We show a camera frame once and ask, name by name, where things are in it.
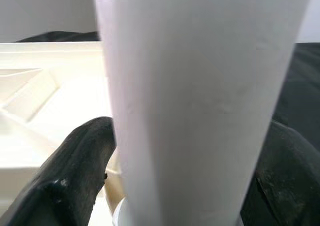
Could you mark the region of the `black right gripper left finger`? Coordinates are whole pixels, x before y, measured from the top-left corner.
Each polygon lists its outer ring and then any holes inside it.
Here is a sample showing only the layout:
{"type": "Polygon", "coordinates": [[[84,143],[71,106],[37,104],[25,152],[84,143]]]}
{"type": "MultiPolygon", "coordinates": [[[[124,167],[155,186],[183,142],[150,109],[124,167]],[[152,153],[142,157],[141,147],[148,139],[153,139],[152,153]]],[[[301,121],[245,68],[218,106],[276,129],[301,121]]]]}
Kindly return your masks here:
{"type": "Polygon", "coordinates": [[[75,128],[0,217],[2,226],[86,226],[116,149],[113,119],[75,128]]]}

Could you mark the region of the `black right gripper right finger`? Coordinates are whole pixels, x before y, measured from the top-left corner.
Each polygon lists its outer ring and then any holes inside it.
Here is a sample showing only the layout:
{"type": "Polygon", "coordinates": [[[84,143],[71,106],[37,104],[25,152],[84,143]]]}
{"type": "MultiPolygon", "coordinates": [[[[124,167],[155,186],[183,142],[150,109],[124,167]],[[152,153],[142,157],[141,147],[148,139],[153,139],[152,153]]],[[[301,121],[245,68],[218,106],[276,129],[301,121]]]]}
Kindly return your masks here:
{"type": "Polygon", "coordinates": [[[318,226],[320,153],[272,121],[240,211],[245,226],[318,226]]]}

